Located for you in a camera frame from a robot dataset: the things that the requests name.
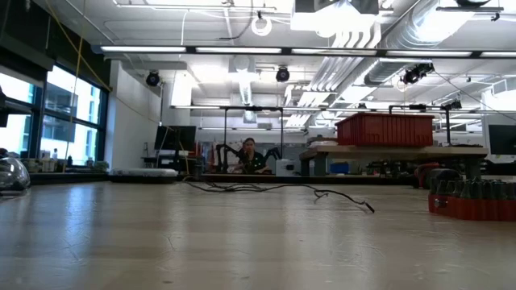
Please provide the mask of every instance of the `black monitor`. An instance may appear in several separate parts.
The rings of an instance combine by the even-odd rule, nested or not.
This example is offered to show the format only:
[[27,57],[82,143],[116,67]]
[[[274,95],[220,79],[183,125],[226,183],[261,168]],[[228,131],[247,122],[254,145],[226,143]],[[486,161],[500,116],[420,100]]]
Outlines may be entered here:
[[195,151],[196,126],[158,126],[155,150]]
[[493,155],[516,155],[516,126],[489,125],[489,142]]

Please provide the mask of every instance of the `black cord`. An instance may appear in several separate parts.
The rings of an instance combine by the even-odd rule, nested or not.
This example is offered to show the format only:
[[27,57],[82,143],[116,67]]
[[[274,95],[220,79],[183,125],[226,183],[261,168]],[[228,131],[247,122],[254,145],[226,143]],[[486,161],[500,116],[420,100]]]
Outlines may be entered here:
[[249,27],[251,26],[251,23],[252,23],[252,16],[254,15],[254,2],[253,0],[251,0],[251,14],[249,15],[249,21],[248,21],[248,25],[246,25],[246,27],[237,35],[237,36],[234,36],[234,37],[221,37],[219,38],[220,40],[233,40],[233,39],[239,39],[244,33],[245,31],[247,31],[249,29]]
[[264,193],[267,191],[271,191],[274,189],[281,189],[285,187],[306,187],[309,189],[314,190],[314,195],[317,197],[315,201],[317,201],[321,197],[327,197],[330,195],[330,193],[334,193],[337,195],[340,195],[342,197],[346,197],[349,201],[356,205],[365,205],[368,207],[369,210],[371,210],[372,213],[375,212],[374,208],[367,203],[367,201],[355,201],[352,197],[348,196],[346,193],[339,193],[334,190],[327,190],[327,189],[317,189],[313,186],[309,186],[306,184],[282,184],[278,186],[272,186],[270,188],[261,188],[259,186],[256,186],[254,184],[232,184],[229,186],[222,186],[217,185],[213,182],[206,182],[206,184],[209,186],[209,188],[203,188],[201,186],[192,184],[190,182],[186,182],[187,185],[202,190],[205,193],[237,193],[237,192],[254,192],[254,193]]
[[448,80],[446,77],[443,77],[443,76],[442,76],[440,73],[438,73],[437,71],[435,71],[435,70],[434,70],[434,73],[435,73],[435,74],[437,74],[438,76],[440,76],[440,77],[441,77],[444,81],[446,81],[448,84],[450,84],[450,85],[451,85],[451,86],[453,86],[454,88],[458,89],[461,93],[463,93],[463,94],[465,94],[466,96],[470,97],[471,99],[473,99],[473,100],[475,100],[475,101],[479,102],[481,105],[484,105],[486,108],[491,109],[492,111],[497,112],[497,113],[499,113],[500,115],[502,115],[502,116],[504,116],[504,117],[506,117],[506,118],[509,118],[509,119],[511,119],[511,120],[513,120],[513,121],[515,121],[515,122],[516,122],[516,118],[513,118],[513,117],[509,116],[508,114],[504,114],[504,113],[500,112],[499,110],[495,110],[495,109],[493,109],[491,106],[487,106],[483,101],[481,101],[481,100],[477,99],[476,97],[474,97],[474,96],[470,95],[469,93],[464,92],[461,88],[459,88],[458,86],[454,85],[450,80]]

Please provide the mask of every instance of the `woman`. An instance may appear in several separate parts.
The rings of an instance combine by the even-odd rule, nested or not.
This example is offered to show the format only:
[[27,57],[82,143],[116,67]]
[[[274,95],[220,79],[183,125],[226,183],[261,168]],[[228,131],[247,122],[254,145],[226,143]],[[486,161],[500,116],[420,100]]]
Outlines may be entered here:
[[255,140],[253,138],[247,138],[243,141],[242,150],[247,162],[243,164],[240,161],[236,169],[242,169],[243,173],[247,174],[262,174],[265,171],[270,171],[264,156],[255,151]]

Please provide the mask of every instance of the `ceiling camera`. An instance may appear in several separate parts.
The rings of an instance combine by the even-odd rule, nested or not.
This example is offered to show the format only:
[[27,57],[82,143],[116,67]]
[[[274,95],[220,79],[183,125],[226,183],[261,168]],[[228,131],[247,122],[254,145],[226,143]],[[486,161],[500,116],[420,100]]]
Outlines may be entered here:
[[158,86],[160,84],[160,74],[157,71],[150,72],[145,81],[148,86]]
[[276,81],[278,81],[278,82],[286,82],[286,81],[289,80],[289,78],[290,78],[289,70],[286,67],[281,66],[277,70]]

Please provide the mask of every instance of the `window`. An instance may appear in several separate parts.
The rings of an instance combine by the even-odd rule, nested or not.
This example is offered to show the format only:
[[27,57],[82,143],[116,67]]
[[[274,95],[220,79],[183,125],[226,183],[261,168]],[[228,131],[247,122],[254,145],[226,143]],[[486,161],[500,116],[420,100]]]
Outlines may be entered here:
[[98,124],[99,88],[78,79],[73,94],[75,76],[56,66],[48,73],[47,82],[46,109]]
[[66,141],[61,139],[50,139],[46,138],[46,136],[41,138],[41,150],[53,152],[54,149],[57,149],[57,158],[61,160],[68,159],[69,156],[72,156],[73,165],[86,165],[86,162],[90,158],[95,161],[97,129],[80,124],[73,124],[73,127],[72,141],[68,143],[68,152]]
[[89,101],[88,121],[95,122],[94,121],[94,114],[95,114],[95,102],[94,101]]
[[27,151],[30,131],[30,115],[10,114],[7,119],[7,127],[0,128],[0,147],[18,154]]
[[8,97],[28,103],[34,102],[35,85],[0,73],[0,86]]
[[69,121],[45,115],[43,119],[43,138],[41,143],[42,150],[44,139],[64,142],[70,140],[70,142],[73,142],[75,139],[76,125],[77,124],[74,123],[70,124]]

